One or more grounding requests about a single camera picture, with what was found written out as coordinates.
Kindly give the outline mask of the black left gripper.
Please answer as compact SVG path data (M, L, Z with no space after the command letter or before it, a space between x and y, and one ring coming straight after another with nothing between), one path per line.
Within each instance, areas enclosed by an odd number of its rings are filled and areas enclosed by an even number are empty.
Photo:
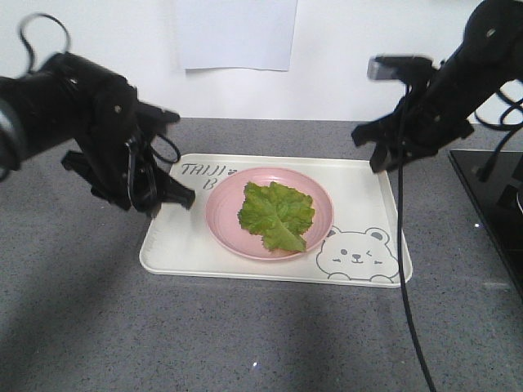
M78 139L80 151L69 151L61 163L91 185L98 198L127 211L134 208L154 219L160 203L175 203L190 210L195 192L160 169L153 136L128 138L85 136Z

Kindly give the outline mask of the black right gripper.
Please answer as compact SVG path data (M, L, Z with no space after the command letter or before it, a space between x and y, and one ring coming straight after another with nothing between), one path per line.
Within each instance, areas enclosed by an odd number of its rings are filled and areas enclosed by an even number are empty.
M444 99L424 100L409 93L390 116L358 125L351 133L356 147L375 143L369 160L374 173L392 172L401 163L431 157L439 149L472 133L467 105Z

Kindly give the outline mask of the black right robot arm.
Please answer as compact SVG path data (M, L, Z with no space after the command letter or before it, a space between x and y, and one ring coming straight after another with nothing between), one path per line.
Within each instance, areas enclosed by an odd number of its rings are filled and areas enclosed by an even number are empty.
M522 78L522 3L483 1L463 41L440 67L422 56L375 56L371 80L399 80L408 91L387 116L359 125L356 146L374 143L373 172L434 156L472 131L469 116L507 82Z

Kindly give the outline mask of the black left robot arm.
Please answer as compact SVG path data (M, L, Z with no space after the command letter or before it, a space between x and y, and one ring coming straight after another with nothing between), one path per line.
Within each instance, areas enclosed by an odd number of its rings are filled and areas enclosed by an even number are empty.
M139 101L127 79L71 53L42 68L1 80L1 178L23 161L75 140L62 158L94 196L150 214L162 203L189 209L195 192L172 179L151 143L179 114Z

